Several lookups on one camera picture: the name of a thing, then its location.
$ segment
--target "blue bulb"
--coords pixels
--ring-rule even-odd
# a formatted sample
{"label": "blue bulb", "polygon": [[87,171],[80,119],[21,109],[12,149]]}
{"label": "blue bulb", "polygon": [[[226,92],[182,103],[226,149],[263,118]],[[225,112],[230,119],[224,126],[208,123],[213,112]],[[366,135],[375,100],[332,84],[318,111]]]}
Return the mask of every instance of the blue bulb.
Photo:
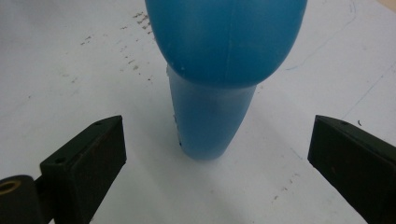
{"label": "blue bulb", "polygon": [[146,0],[183,150],[214,159],[233,139],[256,85],[283,63],[306,0]]}

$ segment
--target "blue plastic object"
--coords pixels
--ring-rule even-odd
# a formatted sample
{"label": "blue plastic object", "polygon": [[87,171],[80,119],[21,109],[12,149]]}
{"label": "blue plastic object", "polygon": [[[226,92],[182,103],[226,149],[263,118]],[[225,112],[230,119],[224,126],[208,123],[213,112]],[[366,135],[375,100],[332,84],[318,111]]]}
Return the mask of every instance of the blue plastic object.
{"label": "blue plastic object", "polygon": [[256,85],[282,64],[306,0],[146,0],[168,62],[183,150],[220,156],[245,116]]}

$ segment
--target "screw hole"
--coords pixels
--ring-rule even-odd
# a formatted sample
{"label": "screw hole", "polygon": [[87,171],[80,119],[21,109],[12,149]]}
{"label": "screw hole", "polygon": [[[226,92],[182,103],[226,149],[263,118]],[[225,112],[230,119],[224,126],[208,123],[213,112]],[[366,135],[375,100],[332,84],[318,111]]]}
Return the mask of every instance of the screw hole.
{"label": "screw hole", "polygon": [[55,163],[56,163],[56,164],[62,164],[62,163],[64,163],[65,161],[66,161],[66,158],[65,158],[65,157],[61,157],[61,158],[56,159],[56,160],[55,160]]}
{"label": "screw hole", "polygon": [[20,180],[9,180],[3,184],[0,184],[0,195],[10,193],[14,189],[17,189],[20,184]]}

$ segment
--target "white surface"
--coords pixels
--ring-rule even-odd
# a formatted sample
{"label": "white surface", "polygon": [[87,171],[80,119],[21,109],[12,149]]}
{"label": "white surface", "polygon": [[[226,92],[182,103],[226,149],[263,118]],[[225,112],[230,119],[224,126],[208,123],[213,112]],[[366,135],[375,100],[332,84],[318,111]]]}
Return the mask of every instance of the white surface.
{"label": "white surface", "polygon": [[92,223],[365,223],[306,156],[316,114],[396,145],[394,12],[309,1],[290,56],[212,162],[178,146],[146,14],[142,0],[0,0],[0,179],[39,177],[53,151],[121,114],[128,161]]}

